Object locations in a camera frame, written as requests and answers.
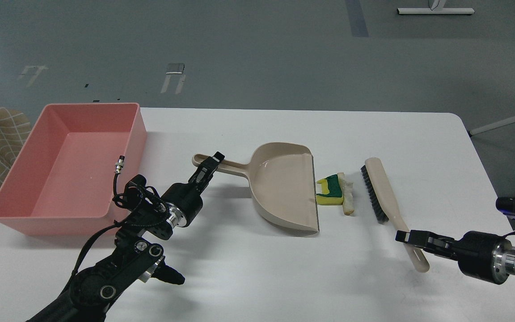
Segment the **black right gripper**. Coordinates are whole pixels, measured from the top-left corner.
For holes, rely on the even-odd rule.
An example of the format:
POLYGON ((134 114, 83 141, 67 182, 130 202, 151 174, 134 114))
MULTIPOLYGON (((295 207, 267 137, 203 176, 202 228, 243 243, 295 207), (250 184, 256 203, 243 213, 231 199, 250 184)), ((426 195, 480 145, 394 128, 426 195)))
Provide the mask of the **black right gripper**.
POLYGON ((438 257, 457 261, 460 271, 468 277, 497 285, 505 283, 509 277, 504 260, 505 253, 512 250, 513 246, 503 236, 470 231, 456 241, 452 237, 424 230, 397 230, 395 240, 438 257))

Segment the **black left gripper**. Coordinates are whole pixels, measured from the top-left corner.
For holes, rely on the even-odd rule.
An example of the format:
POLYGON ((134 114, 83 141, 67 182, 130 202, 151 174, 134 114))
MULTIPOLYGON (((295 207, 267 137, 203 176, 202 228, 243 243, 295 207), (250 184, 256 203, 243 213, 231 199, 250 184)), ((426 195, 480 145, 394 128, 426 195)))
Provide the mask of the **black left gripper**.
POLYGON ((201 193, 207 188, 224 159, 225 155, 216 152, 208 157, 208 163, 202 162, 198 165, 188 183, 175 183, 161 196, 169 210, 167 221, 173 228, 186 228, 196 218, 203 206, 201 193))

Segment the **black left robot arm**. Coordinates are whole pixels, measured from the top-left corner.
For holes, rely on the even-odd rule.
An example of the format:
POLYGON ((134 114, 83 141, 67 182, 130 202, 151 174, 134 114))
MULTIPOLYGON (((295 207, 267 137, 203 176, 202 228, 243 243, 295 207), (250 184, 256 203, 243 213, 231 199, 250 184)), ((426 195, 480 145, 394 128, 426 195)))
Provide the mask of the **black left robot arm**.
POLYGON ((31 321, 103 322, 112 305, 137 280, 158 279, 182 285, 185 278, 165 263, 164 248, 147 241, 144 234, 149 232, 166 241, 175 228, 192 224, 203 206, 202 192, 223 160, 219 152, 206 157, 187 182, 171 185, 162 195, 147 185, 146 178, 140 174, 127 182, 123 192, 114 186, 114 204, 129 214, 86 241, 59 296, 31 321), (117 230, 112 254, 81 270, 96 240, 112 229, 117 230))

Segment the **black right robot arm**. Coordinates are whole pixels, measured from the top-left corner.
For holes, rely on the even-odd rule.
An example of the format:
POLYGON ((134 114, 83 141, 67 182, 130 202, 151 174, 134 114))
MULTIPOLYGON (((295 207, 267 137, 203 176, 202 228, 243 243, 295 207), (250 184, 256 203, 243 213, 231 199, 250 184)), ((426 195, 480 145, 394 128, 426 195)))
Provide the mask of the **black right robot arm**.
MULTIPOLYGON (((515 221, 515 198, 499 197, 495 208, 515 221)), ((464 275, 487 283, 501 285, 515 276, 515 231, 503 236, 470 231, 456 240, 424 230, 398 230, 395 240, 456 261, 464 275)))

